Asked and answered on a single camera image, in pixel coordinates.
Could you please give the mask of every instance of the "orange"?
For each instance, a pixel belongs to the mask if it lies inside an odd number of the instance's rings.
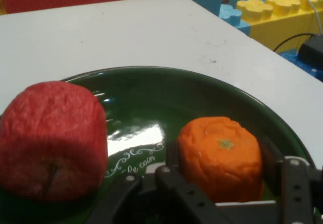
[[[257,139],[227,117],[189,122],[178,136],[181,171],[214,202],[246,202],[262,196]]]

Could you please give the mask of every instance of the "red apple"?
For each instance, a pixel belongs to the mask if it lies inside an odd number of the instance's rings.
[[[32,85],[0,119],[0,186],[17,195],[76,199],[101,185],[106,165],[105,111],[81,86]]]

